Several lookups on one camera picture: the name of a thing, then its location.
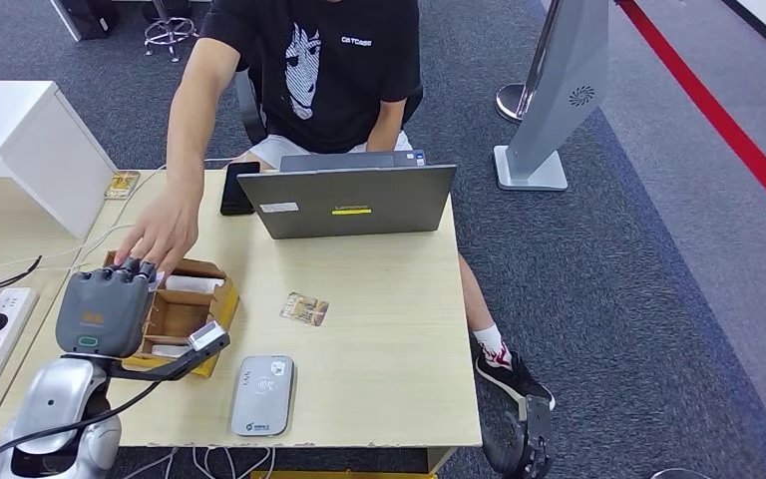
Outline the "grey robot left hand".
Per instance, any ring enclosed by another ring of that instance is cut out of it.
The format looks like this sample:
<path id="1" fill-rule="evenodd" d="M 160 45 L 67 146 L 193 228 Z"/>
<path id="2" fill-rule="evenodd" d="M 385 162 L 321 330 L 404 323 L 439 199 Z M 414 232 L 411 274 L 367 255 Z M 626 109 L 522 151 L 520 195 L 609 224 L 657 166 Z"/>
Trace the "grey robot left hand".
<path id="1" fill-rule="evenodd" d="M 132 257 L 119 266 L 72 274 L 56 321 L 58 345 L 67 353 L 133 355 L 156 289 L 155 265 Z"/>

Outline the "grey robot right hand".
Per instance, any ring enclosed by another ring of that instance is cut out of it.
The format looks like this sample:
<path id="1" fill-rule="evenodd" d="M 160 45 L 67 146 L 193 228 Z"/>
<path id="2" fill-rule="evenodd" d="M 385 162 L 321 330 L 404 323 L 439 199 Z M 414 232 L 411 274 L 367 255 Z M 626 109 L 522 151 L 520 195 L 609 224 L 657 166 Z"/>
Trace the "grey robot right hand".
<path id="1" fill-rule="evenodd" d="M 483 453 L 502 478 L 546 478 L 555 456 L 550 402 L 527 395 L 518 406 L 517 416 L 505 413 L 512 431 L 509 444 L 499 443 L 483 429 Z"/>

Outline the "person's right hand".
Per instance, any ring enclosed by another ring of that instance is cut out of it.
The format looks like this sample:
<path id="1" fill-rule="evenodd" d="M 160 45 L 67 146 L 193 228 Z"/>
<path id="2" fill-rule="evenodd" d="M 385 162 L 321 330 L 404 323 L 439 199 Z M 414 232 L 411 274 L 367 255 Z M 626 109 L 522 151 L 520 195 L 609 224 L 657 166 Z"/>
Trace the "person's right hand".
<path id="1" fill-rule="evenodd" d="M 202 195 L 202 187 L 168 184 L 125 236 L 113 264 L 137 258 L 152 263 L 157 273 L 170 275 L 197 240 Z"/>

